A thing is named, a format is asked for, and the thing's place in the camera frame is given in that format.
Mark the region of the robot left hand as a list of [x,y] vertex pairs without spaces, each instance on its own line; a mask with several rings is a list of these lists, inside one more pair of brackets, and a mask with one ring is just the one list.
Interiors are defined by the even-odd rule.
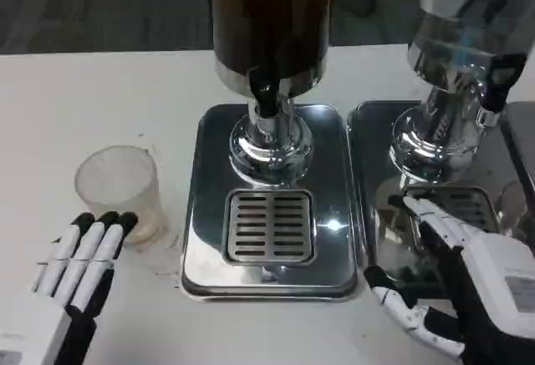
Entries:
[[81,364],[110,294],[133,212],[78,215],[36,262],[29,288],[1,307],[3,364]]

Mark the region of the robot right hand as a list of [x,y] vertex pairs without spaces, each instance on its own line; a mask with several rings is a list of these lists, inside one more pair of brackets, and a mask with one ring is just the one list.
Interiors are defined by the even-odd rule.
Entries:
[[423,197],[393,196],[418,220],[456,314],[421,306],[377,265],[364,277],[385,313],[415,340],[463,364],[534,362],[534,255]]

